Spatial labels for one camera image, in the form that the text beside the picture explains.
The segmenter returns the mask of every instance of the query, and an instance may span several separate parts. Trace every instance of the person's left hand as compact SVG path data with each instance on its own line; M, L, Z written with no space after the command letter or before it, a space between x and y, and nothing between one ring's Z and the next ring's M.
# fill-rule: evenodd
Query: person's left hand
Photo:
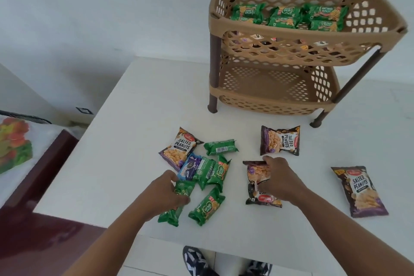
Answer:
M166 170L138 196L137 200L146 210L146 221L174 207L184 206L190 202L188 196L174 193L174 185L171 180L177 182L178 177L172 170Z

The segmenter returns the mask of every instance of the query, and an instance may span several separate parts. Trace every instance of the wall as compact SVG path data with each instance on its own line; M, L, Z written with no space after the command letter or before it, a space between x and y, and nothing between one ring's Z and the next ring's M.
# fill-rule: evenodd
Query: wall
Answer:
M54 124L69 120L0 64L0 110L38 116Z
M209 1L0 0L0 62L71 119L89 121L75 106L96 113L134 55L208 61ZM390 1L414 22L412 0ZM414 83L413 48L409 33L369 78Z

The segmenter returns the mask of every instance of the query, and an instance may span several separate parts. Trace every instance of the foot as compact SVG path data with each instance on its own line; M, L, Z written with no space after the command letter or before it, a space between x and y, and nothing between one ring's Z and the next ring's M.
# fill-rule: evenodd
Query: foot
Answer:
M207 271L212 271L201 251L198 248L185 246L183 248L183 258L185 265L191 276L208 275Z
M244 275L269 276L272 270L272 264L259 261L251 261Z

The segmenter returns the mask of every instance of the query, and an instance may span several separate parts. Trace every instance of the two-tier basket shelf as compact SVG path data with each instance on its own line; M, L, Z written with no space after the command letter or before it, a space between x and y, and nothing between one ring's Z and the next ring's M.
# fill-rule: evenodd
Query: two-tier basket shelf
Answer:
M269 27L230 20L232 7L263 3L349 6L341 32ZM337 103L406 34L403 17L386 0L211 0L210 112L217 99L244 110L307 115L322 108L310 124L317 128ZM342 89L334 66L355 63L379 46Z

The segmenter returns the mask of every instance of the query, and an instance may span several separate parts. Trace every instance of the white table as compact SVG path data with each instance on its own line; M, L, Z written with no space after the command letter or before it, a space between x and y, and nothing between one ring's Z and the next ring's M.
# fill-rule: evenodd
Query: white table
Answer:
M145 224L141 234L237 255L287 268L342 275L343 270L302 213L245 205L246 167L259 160L260 127L301 125L300 156L281 153L309 188L349 215L340 180L330 166L365 165L390 216L359 219L361 225L414 259L413 122L405 118L390 85L358 85L325 119L274 116L238 110L219 102L211 114L207 64L138 58L123 75L35 211L108 227L156 177L169 169L158 154L179 127L203 141L235 138L240 152L231 158L224 183L225 202L199 227L187 217L212 187L199 186L175 228ZM204 154L202 146L197 154Z

